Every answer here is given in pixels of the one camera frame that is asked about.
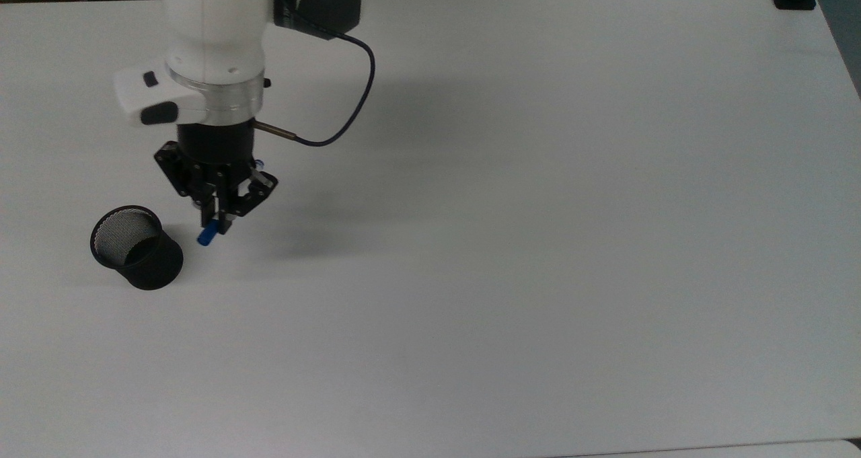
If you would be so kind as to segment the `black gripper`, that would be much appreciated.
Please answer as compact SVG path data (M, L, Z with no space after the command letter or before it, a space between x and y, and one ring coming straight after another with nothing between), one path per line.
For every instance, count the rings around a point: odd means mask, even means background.
M200 215L200 227L216 219L225 235L236 218L249 215L278 186L279 180L252 169L254 124L181 124L176 142L154 154L157 166L181 197L189 198Z

